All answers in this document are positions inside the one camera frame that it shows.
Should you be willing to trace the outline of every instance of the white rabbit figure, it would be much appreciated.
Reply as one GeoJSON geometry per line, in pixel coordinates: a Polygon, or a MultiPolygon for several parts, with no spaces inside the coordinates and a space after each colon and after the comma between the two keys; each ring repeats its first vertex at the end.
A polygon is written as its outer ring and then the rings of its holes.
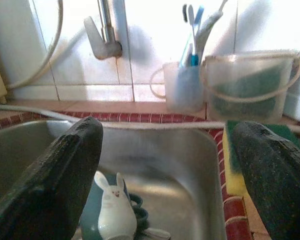
{"type": "Polygon", "coordinates": [[[103,190],[98,230],[103,240],[133,240],[137,229],[136,215],[124,192],[124,180],[116,174],[116,185],[96,171],[95,183],[103,190]]]}

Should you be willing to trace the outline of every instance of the white hose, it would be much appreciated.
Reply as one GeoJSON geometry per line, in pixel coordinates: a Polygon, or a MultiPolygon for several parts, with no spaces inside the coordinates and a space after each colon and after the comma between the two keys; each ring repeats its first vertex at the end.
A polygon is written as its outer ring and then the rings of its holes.
{"type": "Polygon", "coordinates": [[[63,22],[63,18],[64,18],[64,5],[63,5],[63,0],[58,0],[58,25],[57,25],[57,30],[55,33],[55,37],[54,40],[52,42],[52,44],[49,46],[48,48],[48,52],[41,64],[41,66],[37,69],[37,71],[32,74],[29,78],[24,79],[24,80],[20,80],[18,82],[15,83],[11,83],[9,85],[6,86],[6,88],[8,90],[11,89],[16,89],[16,88],[20,88],[23,87],[25,85],[28,85],[29,83],[32,83],[33,81],[35,81],[37,79],[37,77],[39,76],[39,74],[42,72],[42,70],[46,67],[46,65],[48,64],[50,58],[52,57],[56,46],[58,44],[60,35],[61,35],[61,29],[62,29],[62,22],[63,22]]]}
{"type": "MultiPolygon", "coordinates": [[[[45,115],[51,118],[66,120],[72,123],[79,121],[81,118],[68,116],[54,111],[44,110],[29,106],[15,106],[2,105],[0,110],[18,111],[18,112],[32,112],[36,114],[45,115]]],[[[148,122],[102,122],[103,127],[112,129],[134,129],[134,130],[163,130],[163,129],[223,129],[225,123],[221,121],[202,121],[202,122],[183,122],[183,123],[148,123],[148,122]]],[[[294,133],[300,134],[300,126],[287,125],[287,127],[294,133]]]]}

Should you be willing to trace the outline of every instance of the yellow sponge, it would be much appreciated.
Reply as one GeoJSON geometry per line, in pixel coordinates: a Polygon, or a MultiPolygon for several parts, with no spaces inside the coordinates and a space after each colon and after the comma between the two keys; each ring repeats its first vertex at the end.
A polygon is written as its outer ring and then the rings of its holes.
{"type": "MultiPolygon", "coordinates": [[[[247,188],[231,141],[231,134],[238,123],[238,121],[226,122],[223,129],[222,146],[226,191],[229,195],[243,196],[247,193],[247,188]]],[[[287,126],[275,124],[265,124],[265,126],[275,134],[290,140],[300,149],[298,138],[287,126]]]]}
{"type": "Polygon", "coordinates": [[[223,148],[226,192],[229,195],[243,196],[244,194],[247,193],[244,176],[242,175],[241,172],[231,171],[231,166],[230,166],[231,149],[229,146],[227,126],[225,126],[223,129],[222,148],[223,148]]]}

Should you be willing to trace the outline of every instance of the wall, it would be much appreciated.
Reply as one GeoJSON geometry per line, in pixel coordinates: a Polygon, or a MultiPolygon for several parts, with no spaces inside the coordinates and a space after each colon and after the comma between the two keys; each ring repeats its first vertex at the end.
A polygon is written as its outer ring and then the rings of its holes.
{"type": "MultiPolygon", "coordinates": [[[[110,0],[112,25],[123,56],[103,61],[92,53],[83,20],[92,16],[100,28],[97,0],[64,0],[60,41],[50,68],[30,86],[15,90],[19,99],[162,101],[149,88],[151,74],[178,61],[190,27],[181,0],[110,0]]],[[[203,4],[204,17],[222,0],[203,4]]],[[[214,26],[205,54],[251,50],[300,50],[300,0],[228,0],[214,26]]],[[[30,76],[40,65],[57,27],[56,0],[0,0],[0,71],[6,83],[30,76]]],[[[155,89],[164,92],[158,74],[155,89]]]]}

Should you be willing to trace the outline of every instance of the sink basin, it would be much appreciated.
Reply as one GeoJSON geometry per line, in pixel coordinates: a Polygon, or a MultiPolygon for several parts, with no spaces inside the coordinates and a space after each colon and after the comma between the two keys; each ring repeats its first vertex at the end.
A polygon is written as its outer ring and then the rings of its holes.
{"type": "MultiPolygon", "coordinates": [[[[71,125],[39,120],[0,130],[0,197],[71,125]]],[[[129,192],[142,197],[149,226],[172,240],[226,240],[217,147],[207,133],[104,128],[98,170],[121,172],[129,192]]],[[[80,239],[78,228],[72,240],[80,239]]]]}

